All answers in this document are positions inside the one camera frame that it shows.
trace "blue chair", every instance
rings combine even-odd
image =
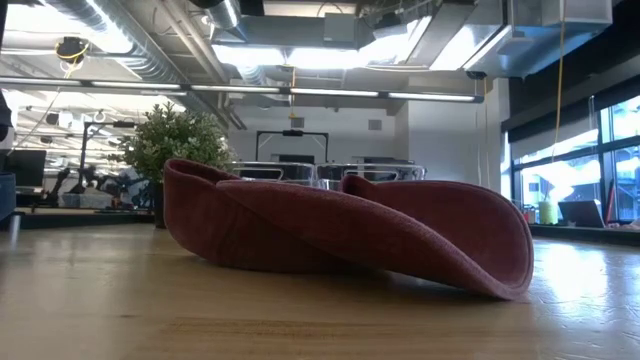
[[[15,239],[20,228],[20,216],[14,213],[16,209],[16,177],[11,173],[0,172],[0,221],[12,217],[9,231]]]

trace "computer monitor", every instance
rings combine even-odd
[[[44,150],[15,150],[4,159],[3,171],[16,175],[16,186],[40,187],[46,157]]]

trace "yellow cord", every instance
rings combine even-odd
[[[560,132],[560,113],[562,110],[562,74],[564,72],[564,35],[567,16],[567,1],[564,2],[562,10],[562,27],[560,29],[560,64],[558,66],[558,101],[556,104],[556,134],[551,149],[551,163],[555,160],[556,144],[558,143],[558,133]]]

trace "air vent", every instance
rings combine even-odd
[[[381,131],[382,130],[382,120],[369,120],[369,130]]]
[[[292,117],[291,118],[291,128],[292,129],[303,129],[304,128],[304,118]]]

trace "desk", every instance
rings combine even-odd
[[[0,358],[640,359],[640,250],[538,240],[517,302],[224,269],[134,224],[0,233]]]

